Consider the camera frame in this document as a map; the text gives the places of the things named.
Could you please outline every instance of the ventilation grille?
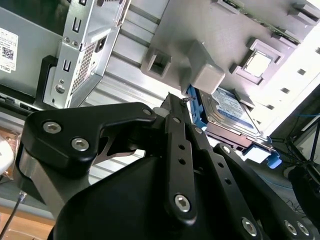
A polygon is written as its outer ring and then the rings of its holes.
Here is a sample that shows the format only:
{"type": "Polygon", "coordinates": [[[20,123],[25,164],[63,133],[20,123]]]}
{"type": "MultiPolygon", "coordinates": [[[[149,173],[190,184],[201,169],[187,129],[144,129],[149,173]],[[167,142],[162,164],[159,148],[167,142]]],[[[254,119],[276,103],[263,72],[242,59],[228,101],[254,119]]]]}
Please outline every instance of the ventilation grille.
{"type": "Polygon", "coordinates": [[[94,53],[96,43],[92,43],[90,46],[87,47],[84,53],[84,57],[82,59],[82,63],[79,69],[78,77],[74,81],[72,87],[72,93],[85,81],[87,80],[88,69],[90,67],[91,57],[94,53]]]}

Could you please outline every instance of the blue cable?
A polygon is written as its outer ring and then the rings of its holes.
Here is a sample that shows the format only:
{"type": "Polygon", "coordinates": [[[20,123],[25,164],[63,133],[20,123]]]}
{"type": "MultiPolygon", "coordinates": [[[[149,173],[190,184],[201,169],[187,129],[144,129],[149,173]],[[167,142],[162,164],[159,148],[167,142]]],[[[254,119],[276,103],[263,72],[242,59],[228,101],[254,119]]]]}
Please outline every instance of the blue cable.
{"type": "Polygon", "coordinates": [[[287,186],[282,186],[282,185],[276,184],[276,183],[274,183],[274,182],[272,182],[272,181],[267,180],[265,177],[263,177],[263,176],[261,176],[261,175],[259,175],[259,177],[260,177],[261,179],[263,179],[265,182],[268,182],[268,183],[270,183],[270,184],[272,184],[272,185],[275,185],[275,186],[277,186],[277,187],[284,188],[284,189],[287,189],[287,190],[293,190],[292,187],[287,187],[287,186]]]}
{"type": "Polygon", "coordinates": [[[308,114],[297,114],[298,117],[306,117],[306,118],[314,118],[320,116],[320,113],[314,114],[314,115],[308,115],[308,114]]]}

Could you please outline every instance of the hard drive label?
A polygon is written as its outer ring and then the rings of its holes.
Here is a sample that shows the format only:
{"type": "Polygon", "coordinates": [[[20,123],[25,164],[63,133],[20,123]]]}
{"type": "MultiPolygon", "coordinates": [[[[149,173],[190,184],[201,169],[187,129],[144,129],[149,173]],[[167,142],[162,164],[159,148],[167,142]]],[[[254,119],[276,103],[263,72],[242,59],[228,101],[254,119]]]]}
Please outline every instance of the hard drive label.
{"type": "Polygon", "coordinates": [[[232,93],[218,88],[212,97],[218,103],[216,106],[218,113],[236,121],[248,130],[254,129],[252,120],[232,93]]]}
{"type": "Polygon", "coordinates": [[[0,28],[0,70],[7,73],[16,70],[18,35],[0,28]]]}

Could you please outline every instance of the qr code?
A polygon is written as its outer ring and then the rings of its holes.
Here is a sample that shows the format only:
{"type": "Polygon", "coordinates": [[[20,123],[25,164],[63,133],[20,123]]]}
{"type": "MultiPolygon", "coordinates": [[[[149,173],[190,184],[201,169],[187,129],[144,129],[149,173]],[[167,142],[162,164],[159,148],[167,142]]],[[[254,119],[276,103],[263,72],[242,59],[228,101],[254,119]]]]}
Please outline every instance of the qr code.
{"type": "Polygon", "coordinates": [[[5,57],[6,59],[13,60],[14,59],[14,51],[2,47],[2,57],[5,57]]]}

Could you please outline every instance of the hard drive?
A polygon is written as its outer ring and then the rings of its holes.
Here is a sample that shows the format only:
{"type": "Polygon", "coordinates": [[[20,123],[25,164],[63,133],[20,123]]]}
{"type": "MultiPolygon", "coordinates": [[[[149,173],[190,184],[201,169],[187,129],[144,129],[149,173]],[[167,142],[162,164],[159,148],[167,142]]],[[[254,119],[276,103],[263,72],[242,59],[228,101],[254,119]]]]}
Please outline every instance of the hard drive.
{"type": "Polygon", "coordinates": [[[268,141],[259,131],[258,123],[250,117],[247,106],[241,104],[232,92],[219,87],[212,95],[200,91],[200,98],[208,122],[238,135],[268,141]]]}

